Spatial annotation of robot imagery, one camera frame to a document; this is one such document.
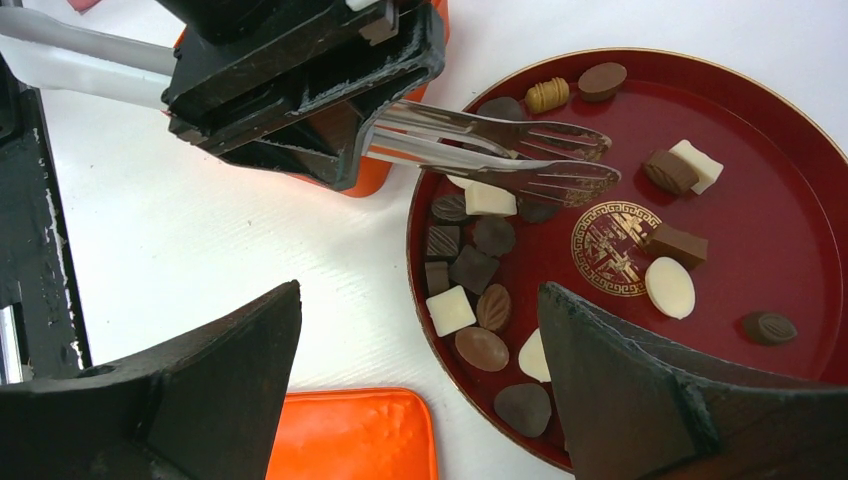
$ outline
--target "square chocolate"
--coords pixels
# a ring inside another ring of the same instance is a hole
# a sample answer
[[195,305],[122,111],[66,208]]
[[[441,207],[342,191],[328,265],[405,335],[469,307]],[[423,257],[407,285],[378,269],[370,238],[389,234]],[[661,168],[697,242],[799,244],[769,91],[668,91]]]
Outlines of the square chocolate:
[[462,248],[459,258],[450,266],[448,275],[451,280],[469,291],[482,295],[500,265],[501,262],[466,245]]
[[459,255],[460,230],[456,226],[435,225],[427,232],[427,259],[453,260]]
[[430,297],[450,288],[448,262],[427,262],[424,264],[424,272],[427,275],[427,293]]

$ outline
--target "rectangular chocolate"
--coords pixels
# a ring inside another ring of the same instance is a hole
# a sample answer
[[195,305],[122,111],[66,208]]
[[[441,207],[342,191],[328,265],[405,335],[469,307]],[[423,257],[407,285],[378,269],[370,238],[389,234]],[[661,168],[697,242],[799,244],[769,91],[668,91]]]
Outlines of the rectangular chocolate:
[[500,265],[501,262],[466,245],[459,258],[450,266],[448,276],[469,291],[482,295]]
[[707,261],[707,240],[661,223],[648,235],[643,247],[648,255],[677,260],[686,270]]
[[459,227],[435,225],[427,232],[427,259],[453,260],[459,255]]
[[427,293],[434,297],[450,288],[448,279],[448,262],[427,262],[424,264],[427,275]]

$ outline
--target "chocolate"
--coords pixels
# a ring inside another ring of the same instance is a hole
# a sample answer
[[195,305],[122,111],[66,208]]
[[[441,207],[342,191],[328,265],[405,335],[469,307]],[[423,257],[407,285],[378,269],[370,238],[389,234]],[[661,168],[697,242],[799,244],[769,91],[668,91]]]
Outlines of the chocolate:
[[469,291],[482,295],[492,281],[501,262],[480,253],[476,248],[464,246],[459,257],[448,269],[448,277]]
[[670,257],[691,271],[707,261],[707,240],[661,223],[648,235],[643,247],[653,257]]
[[436,223],[447,225],[462,225],[471,220],[465,213],[465,195],[443,195],[433,201],[430,207]]
[[654,150],[642,171],[651,182],[672,195],[683,195],[694,187],[698,173],[686,161],[666,150]]
[[459,227],[435,225],[427,232],[427,258],[453,260],[459,255]]
[[502,217],[483,217],[474,225],[477,250],[490,257],[500,257],[515,246],[515,229]]
[[761,345],[782,345],[798,336],[788,318],[774,312],[753,312],[742,320],[748,338]]
[[477,301],[477,322],[486,330],[502,332],[512,315],[512,301],[503,285],[489,285]]
[[532,113],[543,113],[561,107],[568,102],[568,82],[554,77],[547,82],[537,83],[527,90],[524,104]]
[[618,63],[602,63],[595,65],[583,72],[577,81],[580,90],[580,98],[586,102],[603,102],[612,98],[624,79],[627,78],[627,69]]
[[547,222],[562,208],[561,204],[518,199],[518,215],[528,223]]
[[523,122],[527,120],[527,115],[524,114],[521,104],[518,103],[518,100],[510,97],[498,97],[489,100],[483,105],[480,105],[480,108],[477,109],[477,115],[512,122]]
[[424,264],[427,275],[427,294],[434,297],[450,288],[448,279],[448,262],[427,262]]
[[484,372],[499,372],[509,363],[503,340],[480,327],[465,327],[454,337],[456,350],[466,362]]
[[495,397],[495,413],[516,432],[536,438],[551,421],[551,398],[538,384],[512,385]]

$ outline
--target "metal tongs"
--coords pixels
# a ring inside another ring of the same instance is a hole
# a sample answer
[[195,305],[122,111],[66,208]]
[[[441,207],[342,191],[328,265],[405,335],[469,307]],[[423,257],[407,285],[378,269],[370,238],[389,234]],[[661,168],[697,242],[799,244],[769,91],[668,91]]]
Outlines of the metal tongs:
[[[0,7],[0,50],[19,80],[167,110],[173,50]],[[381,114],[364,154],[468,178],[565,206],[606,192],[621,173],[598,164],[608,136],[558,122],[512,122],[399,101]]]

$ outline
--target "black plastic mount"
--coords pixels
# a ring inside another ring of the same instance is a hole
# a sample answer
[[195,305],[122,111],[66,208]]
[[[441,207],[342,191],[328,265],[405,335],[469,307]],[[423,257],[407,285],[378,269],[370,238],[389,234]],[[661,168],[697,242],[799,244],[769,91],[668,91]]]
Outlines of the black plastic mount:
[[169,130],[228,163],[336,190],[355,184],[379,113],[444,67],[444,24],[421,0],[358,12],[344,0],[158,1],[188,25],[162,95]]
[[40,95],[0,59],[0,313],[18,350],[0,352],[0,365],[15,356],[23,380],[91,365],[67,238]]

